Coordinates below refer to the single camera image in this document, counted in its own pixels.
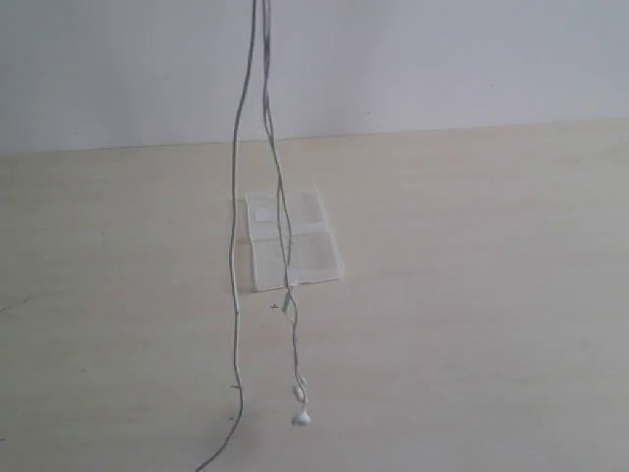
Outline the clear plastic storage box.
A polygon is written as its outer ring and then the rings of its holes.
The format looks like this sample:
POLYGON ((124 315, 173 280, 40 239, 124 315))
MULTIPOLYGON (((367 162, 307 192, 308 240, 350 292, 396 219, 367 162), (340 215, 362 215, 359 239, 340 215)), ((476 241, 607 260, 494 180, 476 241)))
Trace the clear plastic storage box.
POLYGON ((286 194, 288 211, 272 193, 245 196, 255 292, 339 280, 344 266, 327 212, 315 189, 286 194))

